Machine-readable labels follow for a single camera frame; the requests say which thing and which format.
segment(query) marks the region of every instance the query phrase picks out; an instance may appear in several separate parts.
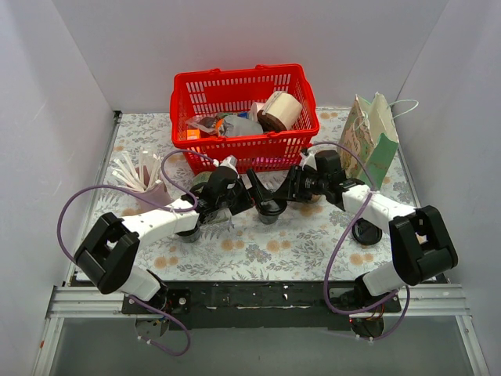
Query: table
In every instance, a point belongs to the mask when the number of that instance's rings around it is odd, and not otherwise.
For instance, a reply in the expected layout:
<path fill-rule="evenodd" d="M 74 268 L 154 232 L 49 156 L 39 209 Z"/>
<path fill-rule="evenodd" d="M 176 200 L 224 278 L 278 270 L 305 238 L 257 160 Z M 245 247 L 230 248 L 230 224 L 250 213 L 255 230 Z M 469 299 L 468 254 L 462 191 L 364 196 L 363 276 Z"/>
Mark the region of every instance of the table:
<path fill-rule="evenodd" d="M 320 132 L 312 142 L 338 140 L 348 112 L 346 108 L 319 108 Z M 128 151 L 134 160 L 141 148 L 150 148 L 160 155 L 175 149 L 169 114 L 123 114 L 118 126 L 104 177 L 106 184 L 119 184 L 111 172 L 113 159 L 120 157 L 122 151 Z M 183 186 L 191 186 L 193 173 L 182 154 L 169 158 L 166 171 Z M 268 188 L 276 188 L 286 173 L 258 175 Z M 173 198 L 181 194 L 170 185 L 168 191 Z M 416 204 L 399 154 L 391 164 L 381 193 L 403 204 Z M 90 224 L 105 212 L 125 216 L 141 211 L 134 197 L 102 190 Z M 203 226 L 200 239 L 193 244 L 182 243 L 173 236 L 142 248 L 135 264 L 151 269 L 163 280 L 321 280 L 330 254 L 351 217 L 324 197 L 314 204 L 290 203 L 272 225 L 262 224 L 258 213 L 249 210 L 229 221 Z M 387 235 L 373 246 L 361 246 L 350 236 L 330 277 L 353 280 L 390 260 Z M 88 278 L 78 272 L 77 280 Z"/>

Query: metal frame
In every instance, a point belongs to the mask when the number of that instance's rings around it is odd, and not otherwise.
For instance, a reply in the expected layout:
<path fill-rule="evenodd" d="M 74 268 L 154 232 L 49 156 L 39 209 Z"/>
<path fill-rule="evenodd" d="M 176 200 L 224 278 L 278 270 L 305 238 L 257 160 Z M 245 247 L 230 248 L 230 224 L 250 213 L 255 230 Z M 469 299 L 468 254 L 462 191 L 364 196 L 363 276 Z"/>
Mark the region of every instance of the metal frame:
<path fill-rule="evenodd" d="M 114 129 L 110 134 L 108 149 L 99 168 L 96 183 L 102 183 L 106 174 L 106 168 L 110 155 L 113 151 L 114 140 L 117 135 L 118 125 L 121 121 L 121 113 L 117 112 Z M 409 181 L 413 198 L 417 206 L 420 206 L 416 194 L 416 188 L 406 164 L 402 148 L 398 147 L 398 155 Z M 88 227 L 88 221 L 92 216 L 97 201 L 94 194 L 88 206 L 88 214 L 81 227 L 80 238 L 83 239 Z M 68 270 L 66 285 L 69 286 L 75 272 L 72 264 Z M 405 304 L 406 292 L 398 294 L 401 305 Z M 57 345 L 62 333 L 65 318 L 153 318 L 155 315 L 124 315 L 121 313 L 124 294 L 113 293 L 101 295 L 95 287 L 55 287 L 47 312 L 40 350 L 34 365 L 33 375 L 47 375 L 50 373 Z M 400 313 L 385 313 L 385 316 L 399 316 Z M 351 317 L 365 316 L 365 314 L 352 315 Z M 411 287 L 411 302 L 407 316 L 455 316 L 460 330 L 470 364 L 474 374 L 489 375 L 487 364 L 478 344 L 477 336 L 471 322 L 470 308 L 465 299 L 460 284 L 421 284 Z"/>

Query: container of straws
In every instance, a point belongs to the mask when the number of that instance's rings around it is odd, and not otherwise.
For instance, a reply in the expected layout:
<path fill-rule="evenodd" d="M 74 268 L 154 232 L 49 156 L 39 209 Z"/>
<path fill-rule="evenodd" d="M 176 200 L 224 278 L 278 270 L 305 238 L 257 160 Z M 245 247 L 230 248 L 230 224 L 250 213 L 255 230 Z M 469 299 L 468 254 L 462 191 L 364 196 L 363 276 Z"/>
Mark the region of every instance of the container of straws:
<path fill-rule="evenodd" d="M 125 184 L 120 185 L 122 188 L 127 188 L 136 196 L 160 206 L 169 205 L 172 199 L 160 178 L 160 157 L 149 150 L 141 149 L 137 159 L 138 163 L 134 164 L 129 153 L 122 152 L 121 159 L 114 160 L 117 167 L 112 171 L 112 175 Z M 137 201 L 141 212 L 156 209 L 144 201 Z"/>

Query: green gift bag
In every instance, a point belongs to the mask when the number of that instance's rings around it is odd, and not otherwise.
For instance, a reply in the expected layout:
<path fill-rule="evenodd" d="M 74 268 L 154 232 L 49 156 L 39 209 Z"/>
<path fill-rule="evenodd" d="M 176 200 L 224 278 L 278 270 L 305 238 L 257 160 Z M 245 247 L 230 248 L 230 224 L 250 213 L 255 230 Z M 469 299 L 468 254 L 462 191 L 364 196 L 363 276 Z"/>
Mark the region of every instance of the green gift bag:
<path fill-rule="evenodd" d="M 354 152 L 369 170 L 380 189 L 398 148 L 398 136 L 393 114 L 384 96 L 376 93 L 373 102 L 355 96 L 340 144 Z M 337 148 L 341 165 L 348 178 L 357 178 L 370 185 L 366 173 L 347 151 Z"/>

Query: white string handle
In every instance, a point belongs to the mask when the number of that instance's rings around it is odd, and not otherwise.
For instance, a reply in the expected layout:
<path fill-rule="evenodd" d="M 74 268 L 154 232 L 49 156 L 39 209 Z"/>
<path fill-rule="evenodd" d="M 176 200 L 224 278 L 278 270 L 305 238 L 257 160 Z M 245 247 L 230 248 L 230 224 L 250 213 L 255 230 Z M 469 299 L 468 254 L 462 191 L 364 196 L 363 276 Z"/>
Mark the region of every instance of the white string handle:
<path fill-rule="evenodd" d="M 367 121 L 367 123 L 369 123 L 369 115 L 365 112 L 365 111 L 362 111 L 362 115 L 358 116 L 355 118 L 355 120 L 353 121 L 353 124 L 360 118 L 363 118 L 363 121 L 359 124 L 359 126 L 357 128 L 355 128 L 353 130 L 354 131 L 358 131 L 359 128 L 363 125 L 363 123 L 365 123 Z"/>
<path fill-rule="evenodd" d="M 418 107 L 418 106 L 420 105 L 419 101 L 417 101 L 417 100 L 415 100 L 415 99 L 400 99 L 400 100 L 397 100 L 397 101 L 395 101 L 395 102 L 393 102 L 393 103 L 388 104 L 388 107 L 387 107 L 387 108 L 390 108 L 390 107 L 391 107 L 391 106 L 393 106 L 394 104 L 396 104 L 396 103 L 400 103 L 400 102 L 416 102 L 416 104 L 414 105 L 414 107 L 413 107 L 413 108 L 410 108 L 410 109 L 408 109 L 407 111 L 402 112 L 401 114 L 395 115 L 395 116 L 393 117 L 393 120 L 394 120 L 394 119 L 396 119 L 396 118 L 398 118 L 399 116 L 402 116 L 402 115 L 405 115 L 405 114 L 409 113 L 410 111 L 414 110 L 416 107 Z"/>

